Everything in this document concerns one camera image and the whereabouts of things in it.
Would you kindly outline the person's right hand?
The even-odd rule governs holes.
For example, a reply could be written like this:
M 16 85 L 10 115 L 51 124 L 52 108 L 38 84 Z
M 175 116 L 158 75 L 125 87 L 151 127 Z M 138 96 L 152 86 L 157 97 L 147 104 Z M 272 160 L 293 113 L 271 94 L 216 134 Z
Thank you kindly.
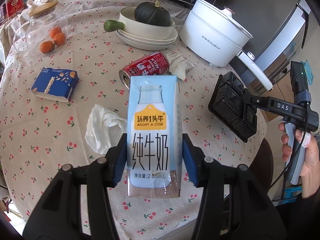
M 285 133 L 285 124 L 278 125 L 281 135 L 282 160 L 288 161 L 292 155 L 292 149 L 287 144 L 289 136 Z M 319 189 L 319 148 L 316 139 L 311 135 L 310 142 L 306 146 L 304 164 L 300 173 L 302 179 L 302 198 L 312 197 Z

